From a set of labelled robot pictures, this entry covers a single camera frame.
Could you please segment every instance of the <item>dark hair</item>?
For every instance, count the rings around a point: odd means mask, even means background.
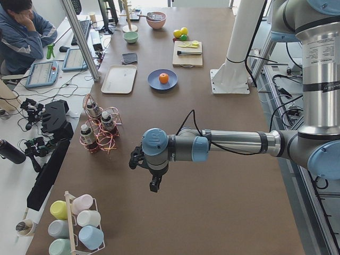
[[[0,0],[2,8],[19,13],[32,8],[32,0]]]

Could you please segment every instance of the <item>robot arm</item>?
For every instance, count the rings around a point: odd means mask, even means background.
[[[252,10],[253,5],[262,2],[243,0],[240,10]],[[240,10],[235,26],[240,20],[248,21],[247,13]],[[242,155],[268,153],[290,159],[325,179],[340,179],[339,30],[338,0],[274,1],[273,40],[302,41],[304,124],[297,131],[183,129],[178,135],[167,135],[163,130],[151,129],[144,133],[141,146],[131,153],[130,167],[149,169],[150,190],[154,192],[159,189],[169,161],[204,161],[214,150]]]

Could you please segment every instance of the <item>green bowl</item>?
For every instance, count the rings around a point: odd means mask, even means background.
[[[133,31],[126,32],[123,37],[127,43],[134,44],[138,39],[138,33]]]

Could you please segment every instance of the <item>yellow cup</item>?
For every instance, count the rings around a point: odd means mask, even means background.
[[[50,209],[50,213],[56,219],[67,219],[67,210],[66,210],[66,202],[62,200],[55,201]]]

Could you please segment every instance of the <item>folded cloth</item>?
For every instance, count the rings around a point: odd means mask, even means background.
[[[137,54],[136,53],[124,53],[122,54],[122,63],[123,64],[131,64],[137,63]]]

